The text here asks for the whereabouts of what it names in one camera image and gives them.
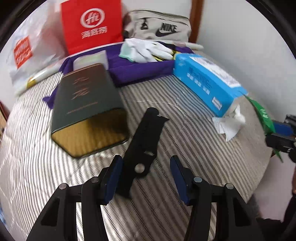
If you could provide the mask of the person's right hand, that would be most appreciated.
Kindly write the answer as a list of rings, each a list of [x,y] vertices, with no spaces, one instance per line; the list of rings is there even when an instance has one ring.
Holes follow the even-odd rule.
[[[292,177],[292,192],[293,194],[296,194],[296,170],[294,171]]]

